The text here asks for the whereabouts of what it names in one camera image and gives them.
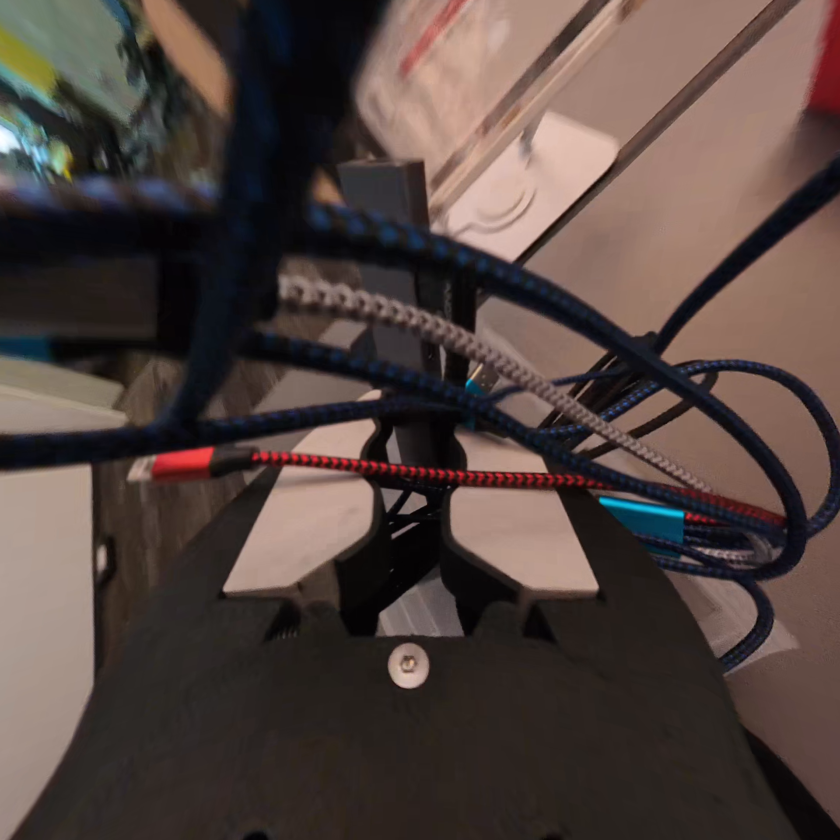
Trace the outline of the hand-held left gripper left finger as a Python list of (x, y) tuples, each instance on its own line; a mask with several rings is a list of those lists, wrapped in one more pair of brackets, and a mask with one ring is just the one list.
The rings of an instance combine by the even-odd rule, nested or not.
[(385, 505), (361, 475), (280, 468), (223, 587), (229, 599), (365, 602), (390, 572)]

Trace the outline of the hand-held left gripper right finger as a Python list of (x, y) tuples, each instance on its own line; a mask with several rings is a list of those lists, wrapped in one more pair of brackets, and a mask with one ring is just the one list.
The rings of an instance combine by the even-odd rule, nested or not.
[(595, 598), (595, 578), (571, 517), (553, 490), (457, 486), (443, 515), (442, 575), (464, 603)]

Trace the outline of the grey usb hub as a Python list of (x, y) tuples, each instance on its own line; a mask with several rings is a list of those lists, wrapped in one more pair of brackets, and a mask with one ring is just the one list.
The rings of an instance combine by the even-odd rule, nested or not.
[[(339, 164), (346, 203), (366, 213), (420, 228), (429, 228), (424, 164), (420, 161), (354, 161)], [(416, 271), (364, 266), (362, 288), (408, 303), (442, 317), (446, 283)], [(396, 328), (371, 328), (375, 357), (391, 361), (438, 380), (444, 378), (445, 352), (437, 345)], [(449, 467), (454, 423), (423, 415), (395, 422), (395, 442), (401, 461), (410, 466)]]

